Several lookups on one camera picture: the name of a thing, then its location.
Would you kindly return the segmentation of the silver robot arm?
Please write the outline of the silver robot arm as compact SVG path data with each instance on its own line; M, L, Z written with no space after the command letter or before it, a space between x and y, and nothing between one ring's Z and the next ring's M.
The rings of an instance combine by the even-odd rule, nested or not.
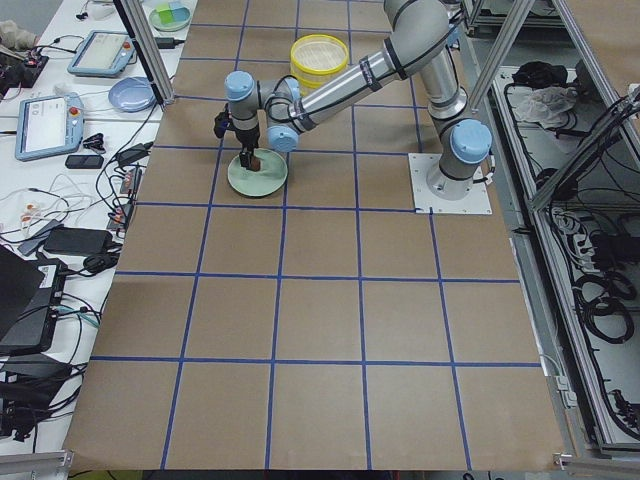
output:
M260 82L241 70L227 75L227 102L215 117L213 132L218 138L228 131L235 134L241 144L242 167L260 167L256 157L260 111L266 114L270 148L291 152L301 134L387 84L419 75L442 146L438 163L426 175L427 186L434 195L449 201L469 195L476 170L489 156L492 135L485 124L469 115L468 95L447 47L447 10L440 1L386 1L383 8L391 33L381 49L311 94L298 95L291 76Z

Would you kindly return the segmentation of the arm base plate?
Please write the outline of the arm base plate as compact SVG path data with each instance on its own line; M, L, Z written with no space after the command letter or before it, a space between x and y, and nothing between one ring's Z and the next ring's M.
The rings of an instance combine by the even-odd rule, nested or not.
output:
M482 168L470 179L457 181L439 169L440 154L408 155L414 211L418 214L491 215L492 207Z

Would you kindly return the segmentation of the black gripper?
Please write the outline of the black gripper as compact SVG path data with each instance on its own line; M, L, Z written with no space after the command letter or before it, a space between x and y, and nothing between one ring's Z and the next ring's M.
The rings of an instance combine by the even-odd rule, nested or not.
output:
M258 147L260 130L253 127L248 130L235 128L236 139L241 143L242 149L239 154L240 163L243 168L252 169L254 163L254 150Z

